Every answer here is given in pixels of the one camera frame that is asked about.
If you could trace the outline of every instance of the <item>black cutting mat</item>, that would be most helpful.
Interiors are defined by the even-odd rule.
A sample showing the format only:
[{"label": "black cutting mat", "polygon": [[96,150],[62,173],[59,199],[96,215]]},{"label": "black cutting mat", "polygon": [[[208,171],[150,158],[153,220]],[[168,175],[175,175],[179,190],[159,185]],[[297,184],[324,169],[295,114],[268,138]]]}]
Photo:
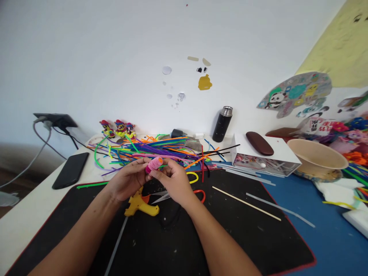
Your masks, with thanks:
[{"label": "black cutting mat", "polygon": [[[264,275],[281,273],[300,266],[312,265],[312,252],[284,213],[256,199],[248,192],[274,202],[258,181],[217,170],[205,175],[193,189],[206,193],[205,206],[240,244]],[[212,188],[215,186],[250,204],[281,218],[271,218]],[[8,275],[27,275],[68,233],[103,186],[73,187],[60,202],[45,225],[28,245]],[[157,181],[145,185],[143,195],[164,190]],[[151,197],[150,202],[158,197]],[[190,217],[177,203],[168,199],[158,203],[160,213],[151,217],[137,211],[128,219],[109,275],[209,275],[203,249]],[[112,221],[89,275],[103,275],[124,221],[123,203]]]}]

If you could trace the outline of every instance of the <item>yellow glue gun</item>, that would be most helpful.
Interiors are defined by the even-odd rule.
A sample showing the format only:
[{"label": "yellow glue gun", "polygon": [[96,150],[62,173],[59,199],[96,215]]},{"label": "yellow glue gun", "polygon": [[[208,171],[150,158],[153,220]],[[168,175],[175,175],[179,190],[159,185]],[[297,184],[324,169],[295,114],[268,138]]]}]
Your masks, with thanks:
[{"label": "yellow glue gun", "polygon": [[137,210],[140,210],[152,217],[156,216],[160,212],[160,208],[158,206],[148,205],[149,195],[142,197],[141,187],[135,195],[131,196],[129,199],[130,206],[128,209],[125,209],[124,215],[127,217],[133,216]]}]

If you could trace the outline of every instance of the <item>blue table surface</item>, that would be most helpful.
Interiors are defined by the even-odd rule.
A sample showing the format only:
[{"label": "blue table surface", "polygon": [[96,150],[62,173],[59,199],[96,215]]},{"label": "blue table surface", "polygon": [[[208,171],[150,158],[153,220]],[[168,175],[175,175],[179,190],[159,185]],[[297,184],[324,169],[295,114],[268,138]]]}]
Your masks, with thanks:
[{"label": "blue table surface", "polygon": [[289,275],[366,275],[368,239],[342,217],[348,209],[323,204],[323,195],[314,184],[294,174],[286,178],[262,178],[276,184],[264,186],[279,206],[315,225],[313,228],[286,213],[317,259],[315,266]]}]

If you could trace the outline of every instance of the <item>pink pipe cleaner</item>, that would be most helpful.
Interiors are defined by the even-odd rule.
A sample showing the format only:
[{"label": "pink pipe cleaner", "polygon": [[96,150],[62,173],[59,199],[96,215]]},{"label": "pink pipe cleaner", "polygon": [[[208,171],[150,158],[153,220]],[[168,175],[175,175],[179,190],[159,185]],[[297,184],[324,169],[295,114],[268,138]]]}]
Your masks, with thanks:
[{"label": "pink pipe cleaner", "polygon": [[146,173],[150,173],[151,171],[157,170],[160,166],[162,166],[162,163],[164,161],[161,157],[157,156],[154,158],[151,162],[148,163],[148,166],[146,167]]},{"label": "pink pipe cleaner", "polygon": [[187,166],[189,166],[189,162],[191,162],[191,163],[192,163],[192,161],[191,161],[191,160],[188,160],[188,159],[182,159],[182,158],[180,158],[180,157],[176,157],[176,156],[172,156],[172,155],[135,153],[135,154],[132,154],[132,156],[143,156],[143,157],[157,157],[157,156],[160,156],[161,158],[170,158],[170,159],[173,159],[173,160],[181,160],[181,161],[183,161]]}]

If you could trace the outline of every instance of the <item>black smartphone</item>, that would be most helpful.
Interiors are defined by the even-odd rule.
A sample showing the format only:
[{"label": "black smartphone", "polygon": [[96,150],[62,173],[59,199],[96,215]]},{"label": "black smartphone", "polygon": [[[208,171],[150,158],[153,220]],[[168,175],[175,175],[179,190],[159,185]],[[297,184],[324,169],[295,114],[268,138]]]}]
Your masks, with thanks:
[{"label": "black smartphone", "polygon": [[72,155],[66,161],[61,172],[53,184],[53,189],[58,190],[77,183],[82,174],[89,153]]}]

